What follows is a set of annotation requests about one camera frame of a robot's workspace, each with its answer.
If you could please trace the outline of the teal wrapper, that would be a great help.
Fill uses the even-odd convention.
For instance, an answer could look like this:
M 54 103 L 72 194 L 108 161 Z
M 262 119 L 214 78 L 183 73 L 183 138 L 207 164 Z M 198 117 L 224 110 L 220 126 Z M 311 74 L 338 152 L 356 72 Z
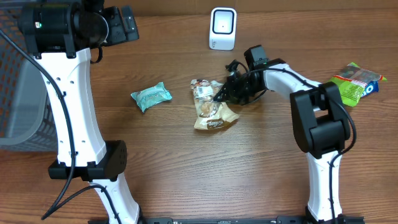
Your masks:
M 131 93 L 131 97 L 136 101 L 137 106 L 143 113 L 152 106 L 172 99 L 172 95 L 165 88 L 163 82 L 159 82 L 155 86 L 145 90 L 133 92 Z

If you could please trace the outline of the beige snack bag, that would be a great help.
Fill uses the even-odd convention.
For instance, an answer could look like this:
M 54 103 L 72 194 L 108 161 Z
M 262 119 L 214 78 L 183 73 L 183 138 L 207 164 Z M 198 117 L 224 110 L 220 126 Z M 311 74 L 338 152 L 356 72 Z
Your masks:
M 194 128 L 200 130 L 220 129 L 229 126 L 239 118 L 225 102 L 213 98 L 223 85 L 215 80 L 193 79 L 190 87 L 197 112 Z

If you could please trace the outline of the blue Oreo cookie pack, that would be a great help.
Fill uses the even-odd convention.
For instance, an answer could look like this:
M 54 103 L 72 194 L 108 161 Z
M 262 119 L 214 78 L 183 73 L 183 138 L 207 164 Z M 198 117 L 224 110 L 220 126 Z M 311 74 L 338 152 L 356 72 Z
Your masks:
M 369 84 L 366 85 L 361 97 L 368 96 L 374 92 L 379 91 L 379 84 L 378 81 L 371 81 Z

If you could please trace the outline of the green snack bag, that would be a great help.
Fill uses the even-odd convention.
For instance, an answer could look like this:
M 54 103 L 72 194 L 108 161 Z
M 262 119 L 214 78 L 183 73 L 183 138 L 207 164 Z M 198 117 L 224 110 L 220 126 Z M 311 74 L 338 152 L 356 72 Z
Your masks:
M 387 78 L 363 69 L 354 62 L 347 64 L 337 75 L 330 78 L 330 82 L 338 86 L 342 102 L 350 107 L 359 103 L 366 85 L 371 81 L 386 82 Z

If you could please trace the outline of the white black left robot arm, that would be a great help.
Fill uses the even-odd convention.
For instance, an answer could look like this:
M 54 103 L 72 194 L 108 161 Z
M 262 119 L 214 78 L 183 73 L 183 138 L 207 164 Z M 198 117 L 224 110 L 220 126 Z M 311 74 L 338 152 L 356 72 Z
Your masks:
M 141 210 L 124 171 L 126 143 L 103 139 L 90 84 L 91 51 L 139 38 L 131 7 L 103 1 L 37 1 L 18 20 L 25 57 L 45 82 L 58 141 L 52 179 L 80 178 L 99 195 L 108 223 L 142 223 Z

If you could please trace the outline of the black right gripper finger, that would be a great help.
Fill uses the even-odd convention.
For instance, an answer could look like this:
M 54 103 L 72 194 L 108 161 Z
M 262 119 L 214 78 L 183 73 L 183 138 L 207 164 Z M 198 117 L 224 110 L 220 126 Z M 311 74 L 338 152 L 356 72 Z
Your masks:
M 219 92 L 213 97 L 213 101 L 225 102 L 225 103 L 236 103 L 236 98 L 229 93 Z
M 234 95 L 236 92 L 236 83 L 235 82 L 226 82 L 220 89 L 220 95 Z

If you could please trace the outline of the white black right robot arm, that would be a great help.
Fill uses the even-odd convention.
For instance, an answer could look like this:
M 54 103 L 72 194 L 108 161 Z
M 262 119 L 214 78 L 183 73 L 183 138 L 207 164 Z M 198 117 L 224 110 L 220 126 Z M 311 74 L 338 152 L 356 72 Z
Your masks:
M 353 120 L 343 106 L 338 86 L 305 78 L 284 60 L 267 58 L 257 45 L 225 68 L 229 76 L 215 101 L 247 105 L 266 91 L 290 101 L 295 141 L 308 161 L 310 196 L 306 206 L 308 223 L 344 223 L 339 201 L 339 168 L 348 150 L 345 142 L 356 139 Z

